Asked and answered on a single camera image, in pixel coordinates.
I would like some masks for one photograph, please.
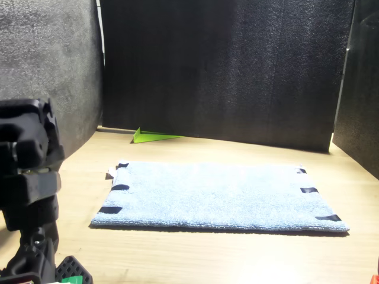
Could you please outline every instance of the black foam wall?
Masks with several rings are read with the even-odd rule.
[[[103,125],[326,151],[352,3],[103,0]]]
[[[379,179],[379,2],[356,0],[333,142]]]
[[[93,135],[101,114],[96,2],[0,2],[0,99],[51,98],[69,156]]]

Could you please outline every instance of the microfiber towel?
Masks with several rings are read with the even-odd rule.
[[[96,226],[346,232],[301,166],[121,161]]]

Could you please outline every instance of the green object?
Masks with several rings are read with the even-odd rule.
[[[173,139],[173,138],[180,138],[180,137],[184,137],[184,136],[168,135],[168,134],[157,133],[157,132],[141,131],[141,128],[138,128],[136,133],[134,133],[134,135],[133,135],[133,142],[134,143],[143,143],[143,142]]]
[[[71,276],[68,278],[62,279],[61,283],[71,283],[71,284],[82,284],[83,276]]]

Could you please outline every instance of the wooden table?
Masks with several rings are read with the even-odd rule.
[[[342,150],[330,154],[228,141],[178,138],[130,144],[131,134],[96,132],[62,165],[56,263],[74,255],[95,283],[363,283],[379,256],[379,181]],[[159,162],[303,164],[351,230],[319,234],[169,233],[88,227],[111,189],[120,158]],[[0,266],[20,234],[0,223]]]

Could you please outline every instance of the black mechanical part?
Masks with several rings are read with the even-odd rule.
[[[56,281],[57,171],[64,158],[50,102],[0,102],[0,209],[7,229],[21,232],[20,247],[0,272],[0,284]]]
[[[93,284],[92,276],[73,256],[67,256],[55,270],[55,279],[57,282],[72,276],[83,276],[82,284]]]

